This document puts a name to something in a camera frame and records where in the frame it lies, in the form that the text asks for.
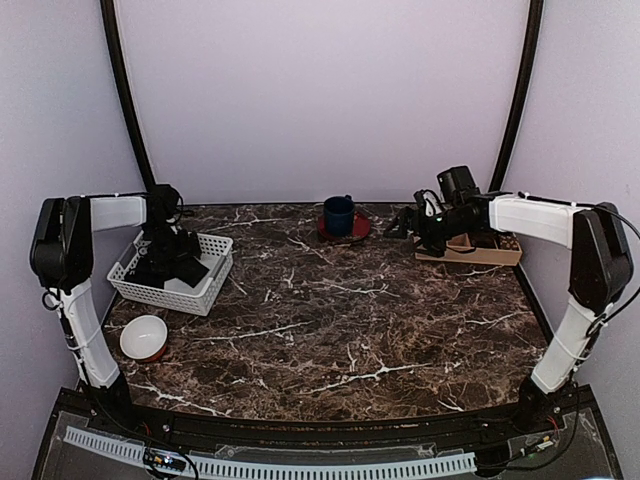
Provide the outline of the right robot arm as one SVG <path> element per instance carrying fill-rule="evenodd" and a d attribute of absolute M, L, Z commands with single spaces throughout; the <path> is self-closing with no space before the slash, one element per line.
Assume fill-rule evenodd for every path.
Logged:
<path fill-rule="evenodd" d="M 548 241 L 571 253 L 569 299 L 547 350 L 519 388 L 510 424 L 521 434 L 545 422 L 557 392 L 588 359 L 601 330 L 627 308 L 620 299 L 634 264 L 625 235 L 631 224 L 608 202 L 576 203 L 527 193 L 483 193 L 466 166 L 437 177 L 440 190 L 415 192 L 384 230 L 387 238 L 414 235 L 414 244 L 442 258 L 456 236 L 493 231 Z"/>

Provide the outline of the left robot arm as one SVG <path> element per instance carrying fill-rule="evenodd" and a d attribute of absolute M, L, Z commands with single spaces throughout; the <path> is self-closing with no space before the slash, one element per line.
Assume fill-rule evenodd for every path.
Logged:
<path fill-rule="evenodd" d="M 141 427 L 125 376 L 112 357 L 92 297 L 93 235 L 141 227 L 148 250 L 136 285 L 162 288 L 178 279 L 196 287 L 208 270 L 199 261 L 196 234 L 182 229 L 183 200 L 168 184 L 148 192 L 47 198 L 33 236 L 29 262 L 45 292 L 42 303 L 58 314 L 81 386 L 103 421 L 120 436 Z"/>

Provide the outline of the black tie in basket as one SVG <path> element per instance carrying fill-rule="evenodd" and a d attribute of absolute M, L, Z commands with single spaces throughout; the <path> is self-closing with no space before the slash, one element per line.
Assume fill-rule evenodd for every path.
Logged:
<path fill-rule="evenodd" d="M 125 280 L 156 289 L 164 289 L 171 280 L 180 280 L 194 288 L 208 272 L 209 269 L 194 257 L 166 260 L 146 255 L 125 275 Z"/>

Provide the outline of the red saucer plate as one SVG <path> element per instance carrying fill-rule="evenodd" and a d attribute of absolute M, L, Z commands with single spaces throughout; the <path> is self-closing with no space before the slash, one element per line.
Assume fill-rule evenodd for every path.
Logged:
<path fill-rule="evenodd" d="M 320 215 L 316 222 L 317 233 L 321 241 L 332 244 L 348 244 L 364 240 L 371 231 L 371 221 L 363 213 L 357 211 L 354 214 L 354 222 L 352 232 L 343 237 L 332 236 L 325 228 L 324 216 Z"/>

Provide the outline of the white plastic basket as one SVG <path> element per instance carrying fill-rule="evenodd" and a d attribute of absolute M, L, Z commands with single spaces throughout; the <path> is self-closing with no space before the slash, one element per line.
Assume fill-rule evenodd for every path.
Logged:
<path fill-rule="evenodd" d="M 199 262 L 208 273 L 195 287 L 177 278 L 163 288 L 132 283 L 125 279 L 138 264 L 140 252 L 149 244 L 140 232 L 112 266 L 107 280 L 125 299 L 182 313 L 207 316 L 233 266 L 233 240 L 229 237 L 198 234 L 202 250 Z"/>

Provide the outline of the dark blue mug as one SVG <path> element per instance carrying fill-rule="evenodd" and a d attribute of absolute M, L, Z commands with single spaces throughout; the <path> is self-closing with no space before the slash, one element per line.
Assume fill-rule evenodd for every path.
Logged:
<path fill-rule="evenodd" d="M 352 233 L 355 203 L 350 195 L 333 196 L 324 201 L 325 231 L 332 237 L 346 237 Z"/>

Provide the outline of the white red bowl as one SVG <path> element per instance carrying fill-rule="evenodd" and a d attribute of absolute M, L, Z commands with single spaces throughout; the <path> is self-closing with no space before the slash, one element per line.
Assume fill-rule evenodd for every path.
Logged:
<path fill-rule="evenodd" d="M 168 340 L 166 323 L 154 315 L 131 320 L 120 335 L 122 353 L 139 363 L 157 361 L 164 354 Z"/>

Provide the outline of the brown patterned rolled tie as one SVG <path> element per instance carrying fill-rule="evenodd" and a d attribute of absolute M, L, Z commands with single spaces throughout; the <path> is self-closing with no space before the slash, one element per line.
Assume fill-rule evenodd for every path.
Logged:
<path fill-rule="evenodd" d="M 495 235 L 496 248 L 498 250 L 506 251 L 519 251 L 520 244 L 517 238 L 513 234 L 496 234 Z"/>

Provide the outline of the wooden compartment box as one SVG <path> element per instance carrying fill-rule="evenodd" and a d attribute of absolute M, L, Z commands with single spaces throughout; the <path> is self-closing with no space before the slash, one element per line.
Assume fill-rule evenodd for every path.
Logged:
<path fill-rule="evenodd" d="M 496 234 L 499 233 L 473 232 L 456 236 L 447 242 L 442 257 L 428 255 L 423 247 L 418 246 L 419 237 L 413 235 L 415 258 L 434 262 L 516 266 L 522 256 L 521 246 L 519 251 L 498 250 L 495 243 Z"/>

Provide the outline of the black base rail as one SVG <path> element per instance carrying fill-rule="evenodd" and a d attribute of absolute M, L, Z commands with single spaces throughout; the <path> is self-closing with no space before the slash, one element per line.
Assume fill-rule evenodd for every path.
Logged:
<path fill-rule="evenodd" d="M 224 444 L 292 449 L 374 448 L 433 443 L 438 449 L 503 447 L 523 432 L 514 427 L 517 406 L 400 420 L 284 422 L 243 420 L 136 406 L 136 418 L 157 442 L 193 450 Z"/>

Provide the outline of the left black frame post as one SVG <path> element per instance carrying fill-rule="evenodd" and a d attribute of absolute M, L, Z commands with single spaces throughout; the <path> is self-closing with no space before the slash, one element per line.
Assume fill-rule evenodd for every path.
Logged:
<path fill-rule="evenodd" d="M 115 2 L 112 0 L 101 0 L 100 11 L 121 112 L 136 161 L 136 166 L 145 189 L 149 191 L 156 185 L 156 180 L 144 143 L 136 107 L 134 105 L 134 99 L 125 64 L 124 51 L 120 38 Z"/>

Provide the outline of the black frame post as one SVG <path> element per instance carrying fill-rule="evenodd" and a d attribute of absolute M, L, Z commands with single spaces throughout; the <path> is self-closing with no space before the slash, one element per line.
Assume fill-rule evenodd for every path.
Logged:
<path fill-rule="evenodd" d="M 529 92 L 538 39 L 542 25 L 543 12 L 543 0 L 531 0 L 529 2 L 526 28 L 513 97 L 500 149 L 489 183 L 490 191 L 500 190 L 504 185 L 508 173 Z"/>
<path fill-rule="evenodd" d="M 145 189 L 149 191 L 156 185 L 156 180 L 144 143 L 136 107 L 134 105 L 134 99 L 125 64 L 124 51 L 120 38 L 115 2 L 112 0 L 101 0 L 100 11 L 121 112 L 136 161 L 136 166 Z"/>

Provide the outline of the right black frame post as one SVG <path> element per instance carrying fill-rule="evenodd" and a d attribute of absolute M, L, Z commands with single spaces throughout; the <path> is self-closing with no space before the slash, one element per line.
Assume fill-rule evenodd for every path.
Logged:
<path fill-rule="evenodd" d="M 543 12 L 543 0 L 531 0 L 529 2 L 526 28 L 513 97 L 500 149 L 489 183 L 490 191 L 500 190 L 504 185 L 508 173 L 529 92 L 538 39 L 542 25 Z"/>

